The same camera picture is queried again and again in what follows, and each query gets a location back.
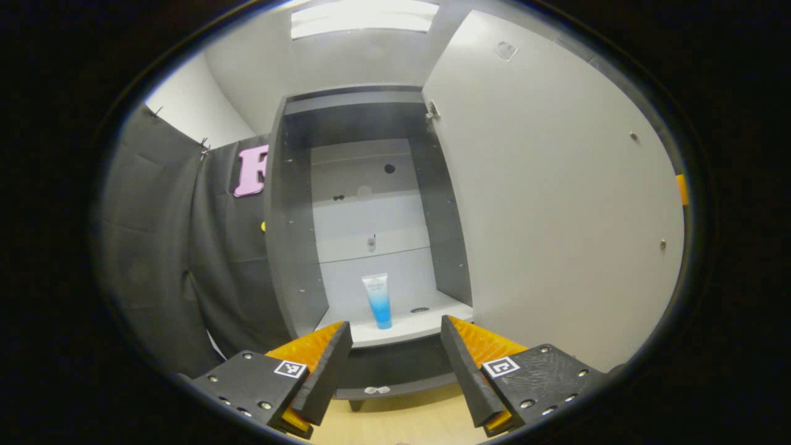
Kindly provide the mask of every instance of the cabinet door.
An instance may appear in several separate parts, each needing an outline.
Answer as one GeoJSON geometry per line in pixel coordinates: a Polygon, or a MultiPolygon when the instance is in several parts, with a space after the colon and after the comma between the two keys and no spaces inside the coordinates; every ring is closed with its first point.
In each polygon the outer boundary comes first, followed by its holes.
{"type": "Polygon", "coordinates": [[[649,121],[584,60],[477,11],[423,96],[439,114],[476,323],[602,371],[627,361],[668,305],[684,243],[649,121]]]}

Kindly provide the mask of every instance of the tube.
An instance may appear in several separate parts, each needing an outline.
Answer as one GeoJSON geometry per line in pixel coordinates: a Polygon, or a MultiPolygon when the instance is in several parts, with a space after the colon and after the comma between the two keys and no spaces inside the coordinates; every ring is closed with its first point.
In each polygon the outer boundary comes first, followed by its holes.
{"type": "Polygon", "coordinates": [[[377,326],[379,329],[390,329],[393,324],[390,320],[388,274],[363,276],[362,283],[365,285],[365,291],[368,292],[368,302],[371,304],[371,311],[377,320],[377,326]]]}

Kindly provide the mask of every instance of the white shelf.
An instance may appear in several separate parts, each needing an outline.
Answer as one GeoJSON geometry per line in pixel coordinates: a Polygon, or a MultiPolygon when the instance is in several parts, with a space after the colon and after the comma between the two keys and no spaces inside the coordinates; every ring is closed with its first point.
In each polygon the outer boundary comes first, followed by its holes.
{"type": "Polygon", "coordinates": [[[383,344],[398,343],[405,340],[429,336],[440,332],[443,315],[451,315],[462,320],[472,321],[472,308],[436,289],[416,295],[412,307],[394,305],[391,301],[393,326],[379,329],[368,306],[330,306],[316,330],[337,321],[348,321],[351,325],[352,348],[367,348],[383,344]],[[413,314],[415,307],[428,307],[425,312],[413,314]]]}

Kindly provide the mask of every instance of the ceiling light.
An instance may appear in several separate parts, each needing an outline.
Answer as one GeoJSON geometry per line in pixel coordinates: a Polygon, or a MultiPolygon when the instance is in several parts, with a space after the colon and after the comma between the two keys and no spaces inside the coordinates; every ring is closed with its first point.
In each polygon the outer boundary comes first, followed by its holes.
{"type": "Polygon", "coordinates": [[[291,38],[351,29],[428,32],[438,5],[416,0],[341,0],[291,14],[291,38]]]}

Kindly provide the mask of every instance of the pink letter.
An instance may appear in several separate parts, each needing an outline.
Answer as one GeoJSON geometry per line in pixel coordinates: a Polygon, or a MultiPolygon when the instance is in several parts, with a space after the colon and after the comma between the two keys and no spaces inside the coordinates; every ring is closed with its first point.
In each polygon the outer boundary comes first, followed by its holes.
{"type": "Polygon", "coordinates": [[[239,187],[233,191],[235,197],[252,195],[263,190],[263,182],[258,181],[258,172],[261,176],[267,175],[267,153],[269,145],[248,148],[239,153],[242,159],[242,170],[239,172],[239,187]]]}

